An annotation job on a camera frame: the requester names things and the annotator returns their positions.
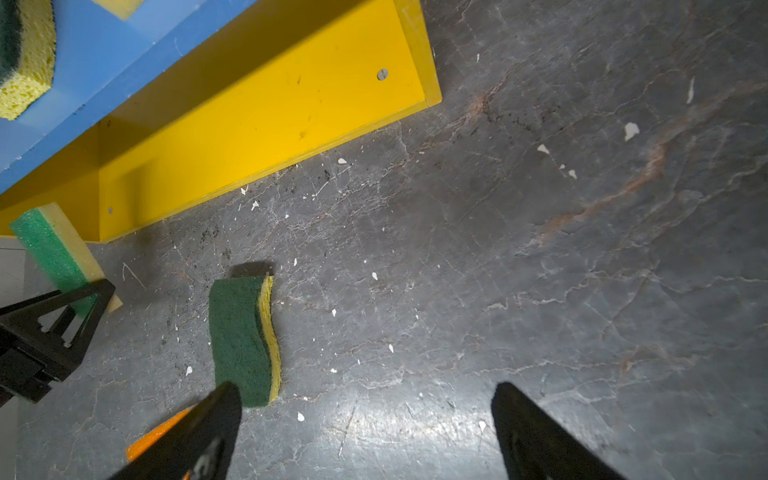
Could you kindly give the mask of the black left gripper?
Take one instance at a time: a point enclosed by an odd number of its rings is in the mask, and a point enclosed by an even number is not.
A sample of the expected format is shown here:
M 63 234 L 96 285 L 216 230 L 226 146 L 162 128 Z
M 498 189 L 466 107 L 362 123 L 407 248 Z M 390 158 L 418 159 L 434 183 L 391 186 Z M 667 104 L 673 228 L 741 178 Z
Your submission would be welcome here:
M 38 403 L 84 360 L 115 292 L 108 280 L 52 291 L 1 309 L 1 389 Z

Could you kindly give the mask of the yellow sponge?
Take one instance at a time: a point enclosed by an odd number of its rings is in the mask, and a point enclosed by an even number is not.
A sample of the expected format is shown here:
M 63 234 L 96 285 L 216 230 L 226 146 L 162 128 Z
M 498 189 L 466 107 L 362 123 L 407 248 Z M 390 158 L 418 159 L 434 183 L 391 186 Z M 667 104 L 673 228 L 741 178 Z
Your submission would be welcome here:
M 93 2 L 120 20 L 128 20 L 144 0 L 93 0 Z

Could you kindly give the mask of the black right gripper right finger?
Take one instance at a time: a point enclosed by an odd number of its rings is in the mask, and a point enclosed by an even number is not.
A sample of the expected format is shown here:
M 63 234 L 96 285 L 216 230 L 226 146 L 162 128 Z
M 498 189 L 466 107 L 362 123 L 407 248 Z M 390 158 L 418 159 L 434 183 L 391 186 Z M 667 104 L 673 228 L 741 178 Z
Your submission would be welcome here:
M 497 385 L 491 413 L 510 479 L 623 477 L 509 382 Z

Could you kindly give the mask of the dark green sponge curved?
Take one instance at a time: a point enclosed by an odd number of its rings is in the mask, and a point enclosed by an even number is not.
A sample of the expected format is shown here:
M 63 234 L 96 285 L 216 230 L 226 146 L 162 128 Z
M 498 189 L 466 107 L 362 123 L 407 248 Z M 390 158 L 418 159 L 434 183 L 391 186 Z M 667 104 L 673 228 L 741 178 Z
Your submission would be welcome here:
M 50 0 L 1 0 L 3 119 L 17 119 L 51 89 L 56 42 Z

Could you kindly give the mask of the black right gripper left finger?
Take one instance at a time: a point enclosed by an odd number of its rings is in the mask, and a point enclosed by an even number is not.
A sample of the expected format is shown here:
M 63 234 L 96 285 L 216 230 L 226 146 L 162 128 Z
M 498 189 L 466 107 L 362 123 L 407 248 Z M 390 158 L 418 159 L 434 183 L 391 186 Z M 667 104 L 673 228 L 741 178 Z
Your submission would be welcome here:
M 240 391 L 234 383 L 224 382 L 112 477 L 224 480 L 241 417 Z

